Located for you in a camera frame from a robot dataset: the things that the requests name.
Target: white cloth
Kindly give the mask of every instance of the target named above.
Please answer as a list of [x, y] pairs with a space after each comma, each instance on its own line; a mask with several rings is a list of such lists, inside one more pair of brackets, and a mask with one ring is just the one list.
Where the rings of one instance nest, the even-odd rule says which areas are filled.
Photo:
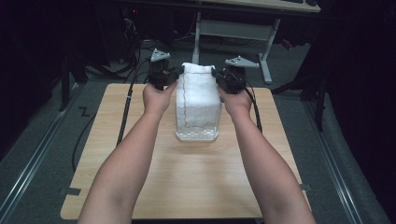
[[184, 74], [177, 84], [177, 128], [182, 132], [201, 132], [218, 122], [221, 102], [211, 69], [183, 63]]

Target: forearm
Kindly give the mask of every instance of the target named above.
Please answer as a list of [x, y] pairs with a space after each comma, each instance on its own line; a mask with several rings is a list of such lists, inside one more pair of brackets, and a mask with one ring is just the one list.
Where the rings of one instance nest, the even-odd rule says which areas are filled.
[[95, 223], [106, 223], [106, 218], [114, 222], [120, 217], [124, 218], [122, 222], [130, 223], [148, 175], [160, 120], [161, 116], [144, 114], [106, 159], [92, 183], [86, 201], [90, 204], [84, 205], [80, 222], [84, 217], [92, 222], [95, 215]]
[[249, 114], [234, 116], [233, 123], [247, 178], [266, 223], [288, 223], [291, 217], [298, 217], [293, 216], [294, 211], [311, 216], [293, 172], [260, 133]]

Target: white desk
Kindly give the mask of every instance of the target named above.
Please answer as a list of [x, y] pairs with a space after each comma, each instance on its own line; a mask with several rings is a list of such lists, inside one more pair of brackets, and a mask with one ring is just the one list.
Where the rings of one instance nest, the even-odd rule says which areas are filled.
[[[201, 0], [207, 3], [219, 3], [237, 5], [242, 7], [263, 7], [277, 10], [290, 10], [306, 13], [319, 13], [320, 7], [311, 7], [307, 3], [292, 3], [281, 0]], [[201, 13], [197, 14], [195, 29], [195, 46], [192, 54], [192, 62], [199, 64], [199, 41], [200, 35], [218, 35], [235, 38], [245, 38], [265, 41], [262, 53], [259, 53], [259, 64], [262, 69], [264, 81], [272, 83], [270, 71], [268, 69], [267, 57], [276, 36], [276, 31], [280, 19], [275, 20], [272, 26], [253, 25], [246, 23], [201, 20]]]

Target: metal rail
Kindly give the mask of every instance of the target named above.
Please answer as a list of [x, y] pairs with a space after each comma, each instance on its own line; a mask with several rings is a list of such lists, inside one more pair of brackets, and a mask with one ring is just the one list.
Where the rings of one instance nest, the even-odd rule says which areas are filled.
[[21, 172], [20, 176], [18, 177], [18, 180], [14, 184], [14, 187], [12, 188], [7, 198], [1, 205], [0, 224], [5, 224], [8, 222], [15, 207], [17, 206], [18, 202], [23, 196], [23, 193], [26, 191], [30, 182], [35, 177], [35, 173], [40, 167], [41, 162], [44, 160], [45, 156], [47, 155], [47, 152], [49, 151], [52, 141], [54, 139], [54, 136], [58, 132], [59, 127], [62, 121], [64, 120], [64, 116], [66, 115], [68, 109], [70, 108], [70, 105], [81, 93], [82, 87], [79, 86], [78, 84], [75, 84], [72, 90], [73, 93], [70, 103], [63, 111], [59, 111], [58, 115], [47, 129], [43, 139], [41, 140], [40, 144], [35, 150], [35, 154], [33, 154], [32, 158], [29, 160], [29, 162]]
[[361, 220], [361, 215], [359, 214], [358, 208], [353, 201], [347, 183], [341, 175], [341, 172], [334, 159], [334, 156], [332, 155], [332, 151], [327, 143], [324, 133], [318, 129], [318, 126], [315, 122], [315, 109], [309, 102], [303, 102], [303, 106], [309, 116], [312, 127], [315, 129], [315, 133], [317, 134], [323, 157], [325, 159], [327, 168], [329, 169], [332, 182], [334, 183], [335, 189], [337, 190], [338, 196], [340, 197], [341, 203], [346, 211], [349, 223], [362, 224], [363, 222]]

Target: person's left hand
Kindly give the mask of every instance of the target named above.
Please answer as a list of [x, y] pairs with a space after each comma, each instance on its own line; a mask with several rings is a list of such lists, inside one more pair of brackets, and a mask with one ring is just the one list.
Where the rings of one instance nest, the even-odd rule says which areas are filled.
[[166, 90], [159, 91], [152, 84], [148, 84], [143, 90], [145, 114], [162, 116], [170, 104], [171, 95], [176, 86], [177, 81], [169, 85]]

